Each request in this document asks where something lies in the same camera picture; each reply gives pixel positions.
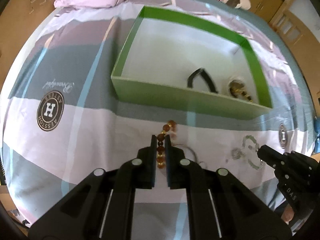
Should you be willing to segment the person's right hand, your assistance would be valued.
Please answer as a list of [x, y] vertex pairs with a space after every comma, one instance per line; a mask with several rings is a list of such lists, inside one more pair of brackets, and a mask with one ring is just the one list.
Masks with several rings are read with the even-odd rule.
[[289, 224], [289, 222], [291, 222], [291, 220], [293, 220], [294, 215], [295, 215], [295, 213], [294, 213], [293, 208], [291, 207], [290, 204], [288, 204], [288, 205], [285, 207], [283, 214], [281, 215], [281, 219], [282, 219], [286, 224]]

